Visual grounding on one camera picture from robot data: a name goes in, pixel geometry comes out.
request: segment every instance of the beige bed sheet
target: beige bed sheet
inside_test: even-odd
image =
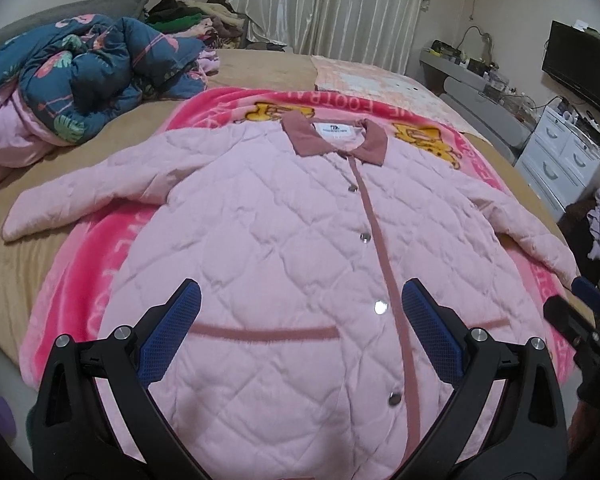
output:
[[[220,72],[209,87],[266,88],[280,91],[314,89],[317,70],[310,57],[255,50],[221,50]],[[18,195],[62,174],[92,166],[117,152],[147,139],[178,105],[156,102],[141,105],[109,123],[83,146],[64,149],[46,157],[27,171],[17,171],[0,186],[0,230]],[[487,158],[520,203],[562,238],[551,215],[522,176],[493,147],[475,136],[472,144]],[[40,286],[71,227],[27,237],[13,244],[0,238],[0,347],[15,363],[30,311]],[[503,244],[513,243],[504,238]],[[579,310],[592,319],[589,309],[573,298]]]

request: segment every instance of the jacket sleeve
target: jacket sleeve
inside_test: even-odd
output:
[[[554,272],[571,289],[580,275],[571,250],[515,199],[489,184],[448,167],[456,187],[484,215],[494,232],[509,235],[525,253]]]
[[[23,192],[9,211],[2,238],[62,227],[126,198],[162,205],[177,183],[225,153],[241,137],[239,127],[172,130]]]

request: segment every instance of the curtain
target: curtain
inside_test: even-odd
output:
[[[406,70],[421,0],[229,0],[257,24],[251,37],[300,54]]]

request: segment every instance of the floor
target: floor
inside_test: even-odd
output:
[[[564,403],[567,426],[576,409],[576,389],[582,382],[582,374],[576,368],[569,381],[560,389]],[[17,435],[11,449],[29,467],[32,467],[31,448],[27,441],[25,420],[27,413],[36,402],[37,393],[29,388],[20,377],[18,367],[0,350],[0,396],[9,404],[16,421]]]

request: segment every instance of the blue comforter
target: blue comforter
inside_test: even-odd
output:
[[[132,18],[88,14],[39,27],[0,49],[0,88],[14,78],[35,116],[81,144],[146,99],[203,91],[195,38],[160,34]]]

